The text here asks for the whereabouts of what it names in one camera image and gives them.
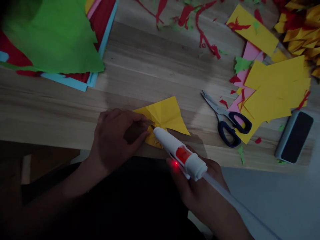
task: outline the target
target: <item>person's left hand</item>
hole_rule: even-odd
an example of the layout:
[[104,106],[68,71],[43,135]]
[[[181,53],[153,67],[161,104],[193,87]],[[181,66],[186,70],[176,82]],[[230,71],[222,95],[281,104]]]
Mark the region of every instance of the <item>person's left hand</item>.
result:
[[133,122],[144,125],[148,121],[143,114],[129,110],[114,109],[111,112],[101,112],[91,152],[86,160],[88,166],[102,178],[108,176],[132,157],[149,135],[146,130],[132,144],[128,144],[124,139],[127,129]]

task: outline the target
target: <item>folded yellow paper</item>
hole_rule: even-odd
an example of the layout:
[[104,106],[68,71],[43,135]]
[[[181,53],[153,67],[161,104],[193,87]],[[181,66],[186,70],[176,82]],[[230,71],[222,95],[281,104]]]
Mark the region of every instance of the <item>folded yellow paper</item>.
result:
[[[161,127],[165,130],[169,128],[180,133],[190,135],[181,117],[177,99],[174,96],[149,106],[136,109],[134,112],[145,115],[148,119],[154,122],[155,127]],[[148,128],[148,132],[151,134],[147,137],[145,143],[157,148],[162,148],[161,144],[153,134],[151,126]]]
[[250,13],[248,13],[240,4],[233,11],[227,25],[229,23],[235,23],[236,18],[238,18],[239,25],[251,25],[248,29],[235,30],[245,39],[253,43],[256,47],[260,48],[261,51],[265,52],[269,56],[272,56],[273,51],[276,49],[276,46],[279,40],[260,22],[258,23],[259,32],[253,26],[253,23],[257,20]]

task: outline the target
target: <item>stack of colored paper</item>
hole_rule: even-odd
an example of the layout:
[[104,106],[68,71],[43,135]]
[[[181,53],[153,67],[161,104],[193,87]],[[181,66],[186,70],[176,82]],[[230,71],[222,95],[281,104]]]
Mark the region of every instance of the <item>stack of colored paper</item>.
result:
[[118,0],[15,1],[0,32],[0,64],[86,91],[102,57]]
[[[243,58],[237,57],[235,67],[239,87],[238,97],[228,111],[241,112],[252,122],[248,134],[236,130],[237,135],[247,144],[260,124],[264,121],[291,115],[291,109],[299,107],[310,87],[309,67],[304,56],[286,60],[277,48],[278,39],[240,5],[231,15],[228,26],[245,37],[248,42]],[[263,53],[271,57],[274,64],[262,63]]]

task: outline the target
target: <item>scissors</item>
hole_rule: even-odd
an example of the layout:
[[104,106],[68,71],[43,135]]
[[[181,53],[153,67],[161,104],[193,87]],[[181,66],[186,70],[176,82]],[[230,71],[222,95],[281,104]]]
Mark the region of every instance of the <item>scissors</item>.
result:
[[[232,123],[233,127],[237,128],[239,132],[243,134],[248,134],[251,130],[252,123],[241,113],[238,112],[228,112],[221,107],[218,106],[218,104],[204,91],[202,90],[201,95],[203,98],[207,101],[207,103],[210,105],[210,107],[214,110],[215,114],[218,118],[218,132],[222,140],[225,142],[225,144],[228,147],[236,147],[241,143],[241,139],[237,136],[236,131],[232,129],[225,121],[223,121],[222,115],[226,116],[230,122]],[[234,116],[239,117],[244,123],[245,128],[243,128],[237,120],[235,120]],[[224,134],[224,130],[226,129],[230,135],[233,137],[233,142],[229,142],[226,138],[226,135]]]

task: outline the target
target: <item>person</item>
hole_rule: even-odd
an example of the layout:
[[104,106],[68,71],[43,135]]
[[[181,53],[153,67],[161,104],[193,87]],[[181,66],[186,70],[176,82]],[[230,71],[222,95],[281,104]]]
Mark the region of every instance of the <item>person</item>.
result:
[[[131,144],[125,132],[148,121],[128,110],[100,113],[89,157],[11,218],[6,237],[204,239],[187,218],[190,210],[216,239],[253,239],[236,209],[204,179],[187,180],[170,158],[132,157],[149,132]],[[229,191],[219,164],[200,158]]]

